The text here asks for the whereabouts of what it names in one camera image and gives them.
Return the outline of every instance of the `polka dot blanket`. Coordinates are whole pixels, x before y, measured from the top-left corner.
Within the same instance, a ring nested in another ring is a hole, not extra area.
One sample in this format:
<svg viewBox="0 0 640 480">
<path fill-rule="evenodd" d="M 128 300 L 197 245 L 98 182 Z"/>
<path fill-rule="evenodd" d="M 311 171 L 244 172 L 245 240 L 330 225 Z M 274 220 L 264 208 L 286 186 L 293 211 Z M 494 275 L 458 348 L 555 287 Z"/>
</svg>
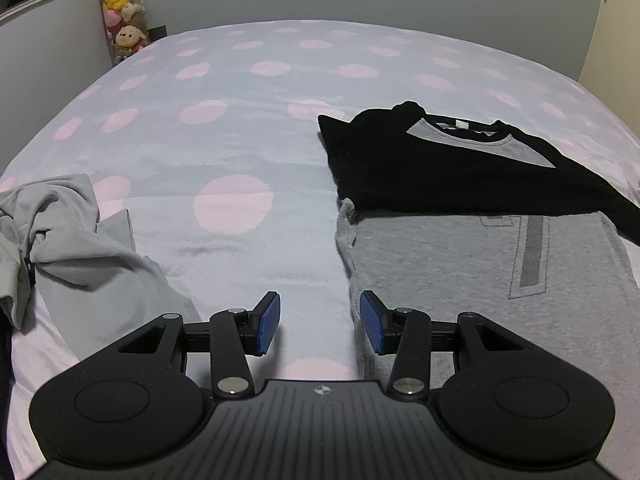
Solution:
<svg viewBox="0 0 640 480">
<path fill-rule="evenodd" d="M 355 379 L 336 187 L 317 116 L 350 120 L 405 100 L 514 124 L 640 197 L 638 139 L 567 77 L 453 38 L 316 20 L 225 25 L 144 48 L 38 133 L 0 189 L 87 173 L 102 217 L 130 211 L 137 252 L 203 320 L 279 291 L 270 355 L 250 360 L 258 384 Z M 8 452 L 18 479 L 44 460 L 28 424 L 31 397 L 77 362 L 37 291 L 31 308 L 34 328 L 13 339 Z M 205 385 L 208 367 L 205 356 L 190 357 L 188 374 Z"/>
</svg>

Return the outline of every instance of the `silver screw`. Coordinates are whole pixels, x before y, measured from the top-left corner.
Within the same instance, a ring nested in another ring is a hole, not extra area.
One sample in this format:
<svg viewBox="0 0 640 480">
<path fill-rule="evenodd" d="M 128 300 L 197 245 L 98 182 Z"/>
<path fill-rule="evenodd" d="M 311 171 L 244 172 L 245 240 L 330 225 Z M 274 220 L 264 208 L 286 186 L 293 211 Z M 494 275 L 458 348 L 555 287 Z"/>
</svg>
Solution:
<svg viewBox="0 0 640 480">
<path fill-rule="evenodd" d="M 225 377 L 218 381 L 218 388 L 226 394 L 239 394 L 249 387 L 249 381 L 242 377 Z"/>
<path fill-rule="evenodd" d="M 424 390 L 424 383 L 414 377 L 402 377 L 394 382 L 393 387 L 401 394 L 415 395 Z"/>
</svg>

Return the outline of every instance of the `printed graphic on shirt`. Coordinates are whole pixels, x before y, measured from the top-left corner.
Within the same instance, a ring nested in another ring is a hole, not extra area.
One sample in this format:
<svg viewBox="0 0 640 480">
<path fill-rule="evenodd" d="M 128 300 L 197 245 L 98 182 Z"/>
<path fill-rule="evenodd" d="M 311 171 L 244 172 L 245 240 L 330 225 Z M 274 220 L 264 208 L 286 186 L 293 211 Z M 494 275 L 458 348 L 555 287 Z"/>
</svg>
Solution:
<svg viewBox="0 0 640 480">
<path fill-rule="evenodd" d="M 513 227 L 513 220 L 510 216 L 488 215 L 481 216 L 480 221 L 484 227 Z"/>
<path fill-rule="evenodd" d="M 549 218 L 535 215 L 521 216 L 519 219 L 520 232 L 511 276 L 510 300 L 546 292 Z"/>
</svg>

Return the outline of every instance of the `gray cloth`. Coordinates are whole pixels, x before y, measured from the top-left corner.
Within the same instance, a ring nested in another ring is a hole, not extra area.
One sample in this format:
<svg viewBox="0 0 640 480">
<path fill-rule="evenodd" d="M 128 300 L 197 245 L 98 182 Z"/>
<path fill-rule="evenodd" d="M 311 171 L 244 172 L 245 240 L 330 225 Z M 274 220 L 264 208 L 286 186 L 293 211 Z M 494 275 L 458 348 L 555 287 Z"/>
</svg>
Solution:
<svg viewBox="0 0 640 480">
<path fill-rule="evenodd" d="M 29 266 L 56 328 L 79 359 L 165 312 L 200 321 L 158 264 L 134 252 L 126 210 L 98 223 L 85 174 L 0 193 L 0 307 L 23 331 L 30 329 L 23 323 Z"/>
<path fill-rule="evenodd" d="M 460 140 L 427 123 L 429 140 L 543 164 L 509 137 Z M 419 216 L 356 212 L 343 201 L 337 245 L 350 272 L 351 315 L 364 378 L 386 384 L 394 356 L 376 356 L 364 334 L 359 297 L 373 290 L 389 308 L 455 321 L 474 311 L 598 378 L 616 403 L 600 455 L 617 461 L 640 442 L 640 290 L 625 247 L 602 213 L 571 216 Z M 453 374 L 434 353 L 431 387 Z"/>
</svg>

